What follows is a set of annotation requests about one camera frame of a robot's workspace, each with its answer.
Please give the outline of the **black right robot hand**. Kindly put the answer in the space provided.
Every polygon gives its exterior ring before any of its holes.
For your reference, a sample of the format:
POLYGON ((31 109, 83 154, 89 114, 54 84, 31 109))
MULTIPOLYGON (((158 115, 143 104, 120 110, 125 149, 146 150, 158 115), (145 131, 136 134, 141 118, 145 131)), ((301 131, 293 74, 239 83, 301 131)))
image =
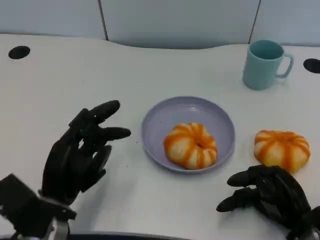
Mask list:
POLYGON ((232 175, 227 184, 240 189, 218 204, 216 210, 220 213, 253 207, 291 230, 312 210, 301 185, 279 166, 251 166, 232 175))

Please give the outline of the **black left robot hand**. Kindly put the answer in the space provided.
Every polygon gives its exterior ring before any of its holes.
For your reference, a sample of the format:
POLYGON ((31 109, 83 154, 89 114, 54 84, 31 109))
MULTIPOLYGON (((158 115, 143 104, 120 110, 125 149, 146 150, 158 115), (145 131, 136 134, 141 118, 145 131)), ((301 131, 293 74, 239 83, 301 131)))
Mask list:
POLYGON ((76 115, 49 152, 39 191, 42 197, 71 205, 106 174, 112 151, 108 143, 131 135, 128 128, 100 127, 119 109, 120 102, 111 100, 76 115))

